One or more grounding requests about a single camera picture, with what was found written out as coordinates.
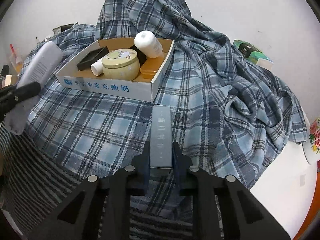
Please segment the white lotion tube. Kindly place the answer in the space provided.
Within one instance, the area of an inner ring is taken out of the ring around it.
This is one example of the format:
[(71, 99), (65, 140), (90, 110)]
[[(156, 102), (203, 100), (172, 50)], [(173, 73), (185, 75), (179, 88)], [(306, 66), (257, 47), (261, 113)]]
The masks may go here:
[[(53, 70), (61, 63), (62, 50), (52, 41), (46, 42), (36, 53), (25, 73), (19, 80), (17, 87), (22, 87), (32, 82), (38, 82), (41, 89), (49, 80)], [(18, 103), (4, 118), (5, 128), (15, 134), (21, 135), (26, 126), (31, 110), (39, 100), (38, 95)]]

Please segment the small white pill bottle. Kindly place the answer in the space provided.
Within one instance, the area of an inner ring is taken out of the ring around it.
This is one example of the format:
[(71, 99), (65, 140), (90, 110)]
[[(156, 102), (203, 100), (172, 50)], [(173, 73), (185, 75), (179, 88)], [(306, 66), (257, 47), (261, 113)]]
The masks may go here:
[(95, 76), (100, 76), (104, 72), (102, 58), (91, 65), (91, 71)]

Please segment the black square frame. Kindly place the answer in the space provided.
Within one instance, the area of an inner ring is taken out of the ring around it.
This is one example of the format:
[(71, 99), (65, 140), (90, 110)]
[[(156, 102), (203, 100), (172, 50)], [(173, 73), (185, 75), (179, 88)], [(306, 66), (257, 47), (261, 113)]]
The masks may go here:
[(92, 64), (109, 53), (108, 47), (102, 47), (87, 53), (76, 65), (79, 71), (89, 69)]

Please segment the grey blue carton box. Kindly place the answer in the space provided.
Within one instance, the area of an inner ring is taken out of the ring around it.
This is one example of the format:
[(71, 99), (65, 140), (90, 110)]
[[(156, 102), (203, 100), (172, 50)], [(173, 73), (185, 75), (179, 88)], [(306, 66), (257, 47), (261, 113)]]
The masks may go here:
[(171, 111), (169, 106), (152, 108), (150, 168), (154, 174), (167, 176), (172, 169)]

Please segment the cream round tin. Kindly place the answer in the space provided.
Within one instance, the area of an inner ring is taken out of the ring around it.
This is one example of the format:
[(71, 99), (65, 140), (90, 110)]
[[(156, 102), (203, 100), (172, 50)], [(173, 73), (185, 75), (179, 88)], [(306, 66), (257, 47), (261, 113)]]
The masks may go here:
[(136, 51), (117, 49), (109, 52), (102, 59), (104, 77), (112, 80), (134, 80), (140, 71)]

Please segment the large white plastic bottle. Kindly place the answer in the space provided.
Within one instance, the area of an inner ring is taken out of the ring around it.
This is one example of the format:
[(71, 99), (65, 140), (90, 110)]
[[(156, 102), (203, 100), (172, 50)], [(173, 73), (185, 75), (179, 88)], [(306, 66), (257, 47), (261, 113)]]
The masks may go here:
[(155, 59), (162, 55), (163, 47), (156, 36), (148, 30), (139, 32), (134, 45), (148, 58)]

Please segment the small wooden box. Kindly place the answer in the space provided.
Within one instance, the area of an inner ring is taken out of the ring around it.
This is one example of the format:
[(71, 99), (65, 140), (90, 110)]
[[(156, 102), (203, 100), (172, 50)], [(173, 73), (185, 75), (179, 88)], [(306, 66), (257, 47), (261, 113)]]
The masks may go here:
[(7, 75), (5, 77), (5, 87), (10, 85), (15, 85), (17, 83), (18, 77), (16, 75)]

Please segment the plastic cup with red straw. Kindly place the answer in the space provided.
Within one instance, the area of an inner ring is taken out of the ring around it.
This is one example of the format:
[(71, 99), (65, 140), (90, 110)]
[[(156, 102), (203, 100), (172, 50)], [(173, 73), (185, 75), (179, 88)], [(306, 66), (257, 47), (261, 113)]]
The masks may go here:
[(11, 50), (11, 55), (9, 57), (9, 60), (15, 72), (19, 74), (23, 67), (23, 59), (20, 55), (20, 52), (14, 48), (12, 43), (10, 44), (10, 50)]

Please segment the striped grey cloth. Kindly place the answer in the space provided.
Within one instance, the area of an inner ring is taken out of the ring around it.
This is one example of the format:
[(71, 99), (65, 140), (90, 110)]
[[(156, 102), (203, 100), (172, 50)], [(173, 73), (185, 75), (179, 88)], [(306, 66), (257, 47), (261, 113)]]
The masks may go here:
[[(26, 134), (1, 128), (4, 209), (25, 237), (83, 180), (37, 148)], [(132, 197), (130, 239), (192, 239), (190, 197), (180, 197), (173, 176), (151, 174), (148, 193)]]

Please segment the blue plaid shirt cloth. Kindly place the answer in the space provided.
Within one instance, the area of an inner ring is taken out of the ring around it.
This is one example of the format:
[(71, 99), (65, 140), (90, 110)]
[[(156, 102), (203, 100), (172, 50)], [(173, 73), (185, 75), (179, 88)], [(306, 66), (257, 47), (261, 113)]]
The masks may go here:
[[(175, 41), (156, 96), (171, 108), (172, 135), (209, 173), (252, 187), (288, 141), (307, 141), (300, 103), (270, 71), (247, 61), (229, 38), (192, 18), (184, 0), (106, 0), (97, 25), (53, 37), (63, 63), (99, 39), (141, 30)], [(50, 81), (32, 111), (29, 137), (79, 177), (115, 172), (148, 139), (148, 102), (63, 88)]]

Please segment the floral enamel mug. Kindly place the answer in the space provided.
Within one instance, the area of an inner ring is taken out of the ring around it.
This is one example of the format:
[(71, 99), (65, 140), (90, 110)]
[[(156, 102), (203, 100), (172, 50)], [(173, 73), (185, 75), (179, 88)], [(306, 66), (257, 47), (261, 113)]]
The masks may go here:
[(303, 151), (307, 162), (312, 165), (319, 161), (320, 138), (319, 138), (319, 118), (317, 118), (309, 129), (309, 138), (303, 143)]

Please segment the white cardboard tray box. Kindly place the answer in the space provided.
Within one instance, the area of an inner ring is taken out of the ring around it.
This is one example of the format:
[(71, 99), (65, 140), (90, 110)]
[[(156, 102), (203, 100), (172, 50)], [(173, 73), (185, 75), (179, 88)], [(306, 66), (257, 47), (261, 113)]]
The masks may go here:
[[(66, 88), (84, 90), (100, 94), (120, 96), (128, 99), (154, 102), (164, 75), (168, 69), (174, 52), (174, 40), (160, 38), (158, 40), (163, 48), (161, 56), (147, 58), (142, 67), (155, 70), (151, 78), (144, 78), (138, 67), (137, 54), (129, 50), (134, 45), (133, 38), (112, 38), (97, 40), (82, 51), (76, 53), (57, 73), (59, 83)], [(126, 66), (105, 68), (98, 60), (93, 67), (79, 70), (77, 64), (90, 52), (108, 48), (110, 56), (107, 62), (126, 63)]]

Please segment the green tissue pack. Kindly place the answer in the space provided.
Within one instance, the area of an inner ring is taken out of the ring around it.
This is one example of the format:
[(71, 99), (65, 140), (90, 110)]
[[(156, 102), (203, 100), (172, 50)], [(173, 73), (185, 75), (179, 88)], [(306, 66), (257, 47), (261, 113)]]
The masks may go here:
[(234, 40), (233, 46), (235, 46), (248, 61), (264, 69), (272, 70), (274, 62), (256, 46), (243, 40)]

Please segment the grey box at wall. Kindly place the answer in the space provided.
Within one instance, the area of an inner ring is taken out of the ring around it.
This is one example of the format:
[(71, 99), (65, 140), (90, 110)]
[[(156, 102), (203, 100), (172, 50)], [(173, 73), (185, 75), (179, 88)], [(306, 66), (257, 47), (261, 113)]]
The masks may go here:
[(64, 32), (64, 31), (70, 29), (71, 27), (73, 27), (73, 26), (75, 26), (75, 25), (78, 25), (78, 23), (71, 23), (71, 24), (61, 25), (61, 26), (59, 26), (59, 27), (54, 28), (54, 29), (53, 29), (53, 33), (54, 33), (55, 35), (57, 35), (57, 34), (59, 34), (59, 33), (61, 33), (61, 32)]

